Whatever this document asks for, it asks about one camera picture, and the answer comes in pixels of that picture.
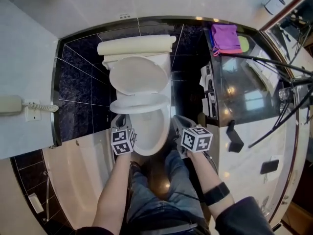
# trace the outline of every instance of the grab bar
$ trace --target grab bar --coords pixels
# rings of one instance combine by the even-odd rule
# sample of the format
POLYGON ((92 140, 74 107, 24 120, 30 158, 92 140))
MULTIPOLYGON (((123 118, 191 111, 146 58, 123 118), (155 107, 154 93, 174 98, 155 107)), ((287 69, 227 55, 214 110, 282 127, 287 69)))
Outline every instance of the grab bar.
POLYGON ((50 178, 49 178, 49 175, 46 171, 44 171, 44 175, 47 176, 47 187, 46 187, 47 192, 46 192, 46 201, 45 201, 47 218, 43 218, 43 221, 48 222, 49 221, 49 183, 50 183, 50 178))

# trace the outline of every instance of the toilet lid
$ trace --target toilet lid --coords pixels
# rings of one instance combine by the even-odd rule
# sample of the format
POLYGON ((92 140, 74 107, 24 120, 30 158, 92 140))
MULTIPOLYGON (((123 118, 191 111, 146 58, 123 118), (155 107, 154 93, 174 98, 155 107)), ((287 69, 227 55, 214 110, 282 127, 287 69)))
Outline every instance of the toilet lid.
POLYGON ((125 96, 114 101, 110 110, 117 114, 140 114, 159 110, 170 104, 170 99, 162 94, 141 94, 125 96))
POLYGON ((143 56, 123 58, 110 72, 113 87, 126 95, 159 93, 168 79, 164 69, 143 56))

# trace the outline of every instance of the black sleeve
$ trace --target black sleeve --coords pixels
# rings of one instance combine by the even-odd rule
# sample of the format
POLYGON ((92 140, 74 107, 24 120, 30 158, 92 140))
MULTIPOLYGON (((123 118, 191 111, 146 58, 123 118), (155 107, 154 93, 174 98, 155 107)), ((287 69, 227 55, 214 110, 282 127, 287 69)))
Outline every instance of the black sleeve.
POLYGON ((113 235, 102 227, 83 227, 76 231, 76 235, 113 235))
POLYGON ((269 223, 253 197, 244 198, 216 219, 220 235, 273 235, 269 223))

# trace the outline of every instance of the shoe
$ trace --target shoe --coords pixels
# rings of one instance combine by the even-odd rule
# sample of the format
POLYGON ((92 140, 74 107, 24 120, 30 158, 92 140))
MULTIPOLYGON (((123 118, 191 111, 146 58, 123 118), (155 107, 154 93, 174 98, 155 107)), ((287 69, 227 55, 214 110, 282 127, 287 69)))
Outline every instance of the shoe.
POLYGON ((132 174, 134 175, 135 172, 141 173, 141 166, 136 161, 131 161, 131 170, 132 174))

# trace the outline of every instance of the wall outlet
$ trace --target wall outlet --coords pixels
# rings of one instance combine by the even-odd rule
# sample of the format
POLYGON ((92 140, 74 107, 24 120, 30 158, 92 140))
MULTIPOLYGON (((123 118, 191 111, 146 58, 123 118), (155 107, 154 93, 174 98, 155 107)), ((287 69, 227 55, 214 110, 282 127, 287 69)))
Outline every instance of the wall outlet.
MULTIPOLYGON (((25 100, 25 103, 29 103, 29 102, 40 104, 40 101, 37 99, 25 100)), ((41 120, 41 111, 29 109, 28 107, 25 107, 25 117, 26 117, 26 122, 41 120)))
POLYGON ((125 19, 135 18, 135 16, 132 13, 121 13, 117 15, 117 18, 119 20, 125 20, 125 19))

